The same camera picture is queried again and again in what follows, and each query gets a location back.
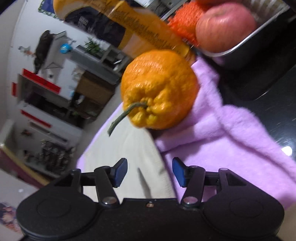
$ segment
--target metal tray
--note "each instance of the metal tray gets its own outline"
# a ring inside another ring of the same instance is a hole
[[[200,51],[226,69],[240,69],[248,63],[260,49],[267,47],[295,17],[295,13],[287,6],[263,23],[258,29],[232,49],[221,53],[211,53],[204,50]]]

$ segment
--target cardboard box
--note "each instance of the cardboard box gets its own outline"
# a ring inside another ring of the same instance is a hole
[[[94,100],[102,107],[104,107],[113,96],[114,90],[114,85],[109,84],[108,82],[87,71],[81,77],[80,82],[76,88],[76,92]]]

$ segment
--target red sticker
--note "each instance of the red sticker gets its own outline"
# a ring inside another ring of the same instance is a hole
[[[11,94],[14,97],[17,97],[17,84],[12,82],[11,86]]]
[[[33,81],[34,83],[39,84],[39,85],[43,86],[44,88],[46,88],[56,94],[59,94],[59,92],[61,90],[61,87],[47,81],[46,79],[44,79],[44,78],[26,70],[26,69],[23,69],[22,75],[24,77],[26,77],[27,79]]]
[[[22,113],[22,115],[24,115],[24,116],[26,116],[26,117],[28,117],[28,118],[30,118],[30,119],[36,121],[36,122],[38,122],[38,123],[40,123],[40,124],[42,124],[42,125],[48,127],[48,128],[51,128],[51,127],[52,127],[51,124],[48,124],[47,122],[38,119],[37,117],[35,117],[35,116],[29,114],[28,112],[25,112],[24,110],[21,110],[21,113]]]

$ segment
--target metal pin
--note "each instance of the metal pin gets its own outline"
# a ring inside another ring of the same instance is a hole
[[[188,196],[188,197],[183,198],[183,201],[186,204],[194,204],[194,203],[198,202],[198,199],[196,197]]]
[[[148,202],[148,203],[146,204],[146,207],[154,207],[153,202]]]
[[[112,205],[114,203],[117,202],[117,199],[115,197],[105,197],[103,199],[103,203],[106,204],[106,205]]]

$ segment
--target picture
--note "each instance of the picture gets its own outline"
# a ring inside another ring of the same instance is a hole
[[[0,202],[0,224],[14,232],[22,233],[16,220],[16,209],[5,202]]]
[[[54,12],[53,0],[42,0],[38,12],[44,13],[53,18],[58,18]]]

